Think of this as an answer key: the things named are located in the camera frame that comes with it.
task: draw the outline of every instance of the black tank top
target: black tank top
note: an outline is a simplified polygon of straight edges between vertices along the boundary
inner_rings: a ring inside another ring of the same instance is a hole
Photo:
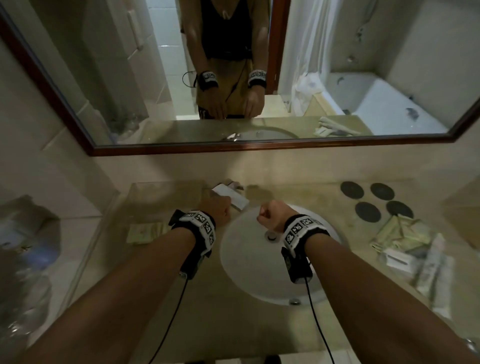
[[[201,0],[202,46],[208,59],[252,59],[252,20],[247,0],[240,0],[228,20],[218,14],[211,0]]]

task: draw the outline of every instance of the bathtub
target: bathtub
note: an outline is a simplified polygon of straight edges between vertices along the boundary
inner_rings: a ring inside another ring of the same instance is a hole
[[[340,115],[359,116],[374,135],[437,134],[448,129],[374,73],[331,73],[326,84]]]

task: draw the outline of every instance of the bathroom vanity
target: bathroom vanity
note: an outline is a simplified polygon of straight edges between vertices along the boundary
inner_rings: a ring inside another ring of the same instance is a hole
[[[353,253],[428,304],[428,300],[403,276],[381,263],[376,251],[370,247],[371,238],[390,218],[385,208],[386,201],[370,192],[369,187],[374,182],[379,181],[359,184],[365,191],[361,201],[374,204],[382,214],[376,223],[366,222],[356,215],[354,207],[358,201],[343,195],[339,183],[246,186],[245,196],[250,200],[250,206],[241,213],[232,209],[232,222],[240,214],[256,210],[262,202],[273,198],[304,207],[326,219]],[[432,229],[444,234],[446,254],[452,255],[457,262],[452,288],[453,321],[446,322],[463,338],[480,337],[479,257],[444,219],[440,207],[429,201],[412,181],[389,181],[387,184],[395,190],[396,200],[407,204],[416,218],[421,218]],[[142,249],[142,246],[132,247],[125,243],[130,224],[165,221],[176,208],[194,207],[206,193],[209,193],[208,186],[200,181],[134,184],[128,196],[121,195],[110,216],[106,217],[104,230],[83,271],[73,300],[133,250]],[[217,232],[217,243],[211,257],[204,260],[196,277],[189,282],[157,360],[185,363],[325,350],[309,305],[287,306],[264,302],[238,288],[229,278],[220,261],[222,245],[228,244],[223,240],[228,227]],[[183,285],[184,280],[179,277],[148,325],[132,363],[146,363],[155,352]],[[328,301],[317,302],[315,310],[330,348],[348,349],[347,337]]]

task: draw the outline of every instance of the hand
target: hand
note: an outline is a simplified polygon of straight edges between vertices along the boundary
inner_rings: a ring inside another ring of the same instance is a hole
[[[227,104],[222,98],[218,87],[212,87],[205,90],[207,99],[207,110],[217,120],[222,120],[227,117]]]
[[[253,86],[247,94],[243,115],[246,119],[254,118],[262,113],[265,106],[265,89],[261,86]]]
[[[283,233],[288,218],[298,214],[283,201],[270,201],[260,207],[257,221],[271,231]]]
[[[230,221],[231,202],[232,199],[230,197],[213,196],[203,199],[198,206],[198,210],[206,212],[213,217],[218,229]]]

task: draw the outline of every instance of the shower curtain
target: shower curtain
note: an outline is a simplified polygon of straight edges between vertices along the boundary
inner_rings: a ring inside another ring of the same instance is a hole
[[[292,85],[292,112],[303,116],[312,96],[325,90],[330,73],[330,50],[342,0],[314,0],[306,3],[309,11],[300,51],[295,61]]]

